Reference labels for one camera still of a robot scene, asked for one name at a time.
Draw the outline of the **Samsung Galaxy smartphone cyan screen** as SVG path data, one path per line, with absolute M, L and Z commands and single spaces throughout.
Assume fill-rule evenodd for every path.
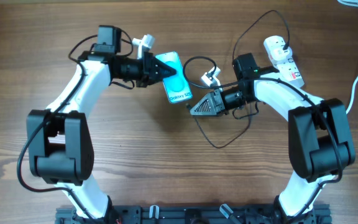
M 161 62 L 174 68 L 176 75 L 163 79 L 163 85 L 170 103 L 179 103 L 192 99 L 193 95 L 190 86 L 183 76 L 183 67 L 176 52 L 167 52 L 155 56 Z

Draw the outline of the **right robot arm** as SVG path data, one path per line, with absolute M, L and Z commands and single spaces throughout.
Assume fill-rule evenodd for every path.
M 259 67 L 251 53 L 232 62 L 236 82 L 209 86 L 190 108 L 193 117 L 221 116 L 259 102 L 271 106 L 288 123 L 288 156 L 293 173 L 276 196 L 270 221 L 298 223 L 313 214 L 323 187 L 341 181 L 356 154 L 346 109 L 337 98 L 323 100 L 286 82 L 277 68 Z

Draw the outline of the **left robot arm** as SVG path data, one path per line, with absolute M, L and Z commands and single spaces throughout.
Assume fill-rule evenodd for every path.
M 61 190 L 74 209 L 59 212 L 58 222 L 120 223 L 121 216 L 93 177 L 94 149 L 87 119 L 100 94 L 111 85 L 127 89 L 169 82 L 182 73 L 175 52 L 150 53 L 153 39 L 133 40 L 114 26 L 99 26 L 92 48 L 75 59 L 76 72 L 60 96 L 27 117 L 21 157 L 32 175 Z

